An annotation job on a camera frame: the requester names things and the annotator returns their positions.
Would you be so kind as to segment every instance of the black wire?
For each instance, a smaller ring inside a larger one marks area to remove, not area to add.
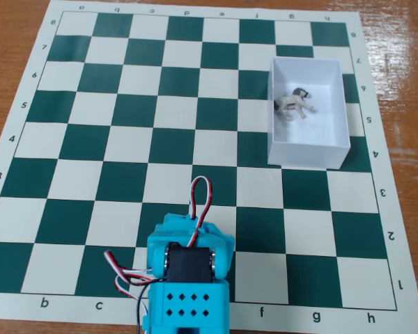
[[[163,279],[149,281],[147,284],[144,285],[144,287],[141,290],[141,293],[138,296],[138,301],[137,301],[137,327],[138,327],[137,334],[141,334],[141,325],[140,325],[141,321],[140,321],[140,316],[139,316],[139,307],[141,306],[142,295],[144,294],[144,292],[146,291],[147,287],[150,284],[158,283],[158,282],[162,282],[162,281],[163,281]]]

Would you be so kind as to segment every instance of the white square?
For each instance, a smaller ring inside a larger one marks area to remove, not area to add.
[[[341,62],[342,74],[353,74],[353,62],[349,47],[313,47],[314,58],[334,59]]]
[[[168,67],[200,68],[202,42],[167,40],[162,65]]]
[[[136,247],[134,249],[134,259],[133,259],[133,269],[146,269],[147,268],[147,248]],[[137,287],[135,285],[130,285],[129,291],[132,292],[135,296],[139,296],[143,287]],[[147,293],[150,289],[150,286],[147,287],[144,292],[143,299],[147,299]]]
[[[189,204],[192,165],[149,164],[143,202]]]
[[[85,62],[90,64],[124,64],[128,38],[92,37]]]
[[[332,211],[377,214],[371,173],[327,171]]]
[[[268,101],[238,100],[238,131],[268,131]]]
[[[347,103],[346,108],[350,136],[365,136],[359,103]]]
[[[134,202],[96,201],[86,245],[135,247],[141,206]]]
[[[151,127],[111,127],[104,161],[148,162]]]
[[[77,92],[70,124],[111,125],[117,94]]]
[[[45,208],[44,198],[0,198],[0,242],[36,240]]]
[[[275,56],[275,45],[240,44],[238,50],[238,69],[269,71],[271,60]]]
[[[57,35],[91,36],[95,30],[97,13],[63,12]]]
[[[311,24],[309,22],[276,21],[277,45],[312,46]]]
[[[196,130],[194,165],[237,166],[237,132]]]
[[[240,20],[204,19],[203,41],[238,43],[240,38]]]
[[[237,206],[283,209],[281,169],[237,168]]]
[[[235,252],[235,301],[288,304],[286,255]]]
[[[238,99],[238,71],[200,69],[198,96]]]
[[[130,38],[165,40],[168,23],[167,16],[133,15]]]
[[[57,159],[66,129],[66,124],[25,123],[15,156],[17,158]]]
[[[47,61],[40,78],[38,90],[68,90],[75,92],[79,86],[84,63],[73,61]]]
[[[158,96],[154,127],[195,129],[196,97]]]
[[[204,210],[204,205],[196,206],[196,216],[200,217]],[[225,207],[219,205],[211,205],[205,222],[215,224],[224,234],[232,235],[234,238],[237,234],[237,209],[236,207]]]
[[[160,66],[124,65],[119,94],[158,95]]]
[[[336,256],[332,213],[284,210],[286,254]]]
[[[58,160],[48,198],[95,200],[102,161]]]
[[[85,246],[35,244],[22,292],[75,294]]]
[[[396,309],[387,260],[338,257],[337,264],[345,308]]]

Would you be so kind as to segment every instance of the wooden table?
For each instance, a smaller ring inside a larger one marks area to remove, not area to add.
[[[418,0],[153,2],[188,6],[361,12],[418,284]],[[0,134],[47,6],[48,0],[0,0]],[[134,333],[134,327],[0,320],[0,333],[108,332]]]

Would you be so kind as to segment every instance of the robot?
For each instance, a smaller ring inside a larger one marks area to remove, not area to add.
[[[197,217],[194,188],[199,180],[206,181],[208,195]],[[147,269],[121,267],[109,250],[105,252],[116,272],[116,289],[137,300],[138,333],[142,305],[147,334],[229,334],[229,284],[225,278],[231,268],[235,239],[215,224],[203,222],[211,200],[210,180],[196,177],[190,187],[192,213],[167,214],[148,237]],[[124,289],[120,279],[144,286],[140,295]],[[149,311],[141,300],[147,287]]]

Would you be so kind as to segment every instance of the green square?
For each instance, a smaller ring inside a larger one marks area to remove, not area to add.
[[[198,98],[196,128],[237,131],[238,100]]]
[[[170,16],[166,39],[202,41],[203,20],[202,17]]]
[[[203,43],[201,68],[238,69],[238,44]]]
[[[96,200],[142,202],[147,164],[104,161]]]
[[[20,293],[32,250],[33,244],[0,242],[0,292]]]
[[[85,246],[81,269],[76,285],[76,296],[122,297],[114,286],[116,274],[104,257],[110,250],[118,264],[125,268],[133,267],[134,247],[101,247]],[[119,280],[121,286],[128,290],[128,284]]]
[[[154,128],[148,162],[192,165],[195,130]]]
[[[199,68],[163,67],[158,95],[198,96]]]
[[[238,98],[267,100],[268,77],[265,71],[238,71]]]
[[[122,71],[122,65],[85,64],[77,91],[116,94]]]
[[[166,214],[189,213],[189,205],[143,203],[139,219],[137,247],[147,247],[147,238],[155,230],[157,224],[162,224]]]
[[[241,19],[240,43],[275,44],[274,21],[267,19]]]
[[[47,200],[36,242],[85,245],[93,205],[87,200]]]
[[[371,173],[369,149],[365,137],[350,137],[351,148],[343,161],[341,172]]]
[[[279,57],[314,58],[313,47],[301,47],[299,45],[277,45]]]
[[[124,64],[161,66],[163,54],[163,40],[129,39]]]
[[[232,256],[231,268],[226,275],[226,280],[229,284],[229,301],[235,302],[235,252]]]
[[[343,90],[346,95],[346,103],[359,103],[356,77],[354,74],[342,74]]]
[[[379,214],[332,212],[337,256],[387,259]]]
[[[153,127],[156,96],[118,94],[111,125]]]
[[[84,62],[91,37],[56,35],[49,49],[47,61]]]
[[[322,170],[282,170],[284,208],[330,211],[327,172]]]
[[[75,98],[76,92],[37,90],[26,121],[68,123]]]
[[[192,179],[204,175],[212,182],[212,205],[235,207],[237,201],[237,168],[225,166],[193,166]],[[195,203],[206,202],[206,183],[195,187]]]
[[[104,160],[110,127],[69,124],[59,159]]]
[[[285,253],[284,211],[237,207],[238,252]]]
[[[289,305],[342,308],[335,257],[287,255]]]
[[[268,165],[268,134],[266,132],[238,132],[238,167],[281,168]]]
[[[345,23],[312,22],[311,34],[315,47],[348,47],[347,26]]]
[[[132,14],[98,13],[93,36],[128,38],[132,19]]]
[[[47,198],[56,164],[55,159],[14,158],[1,196]]]

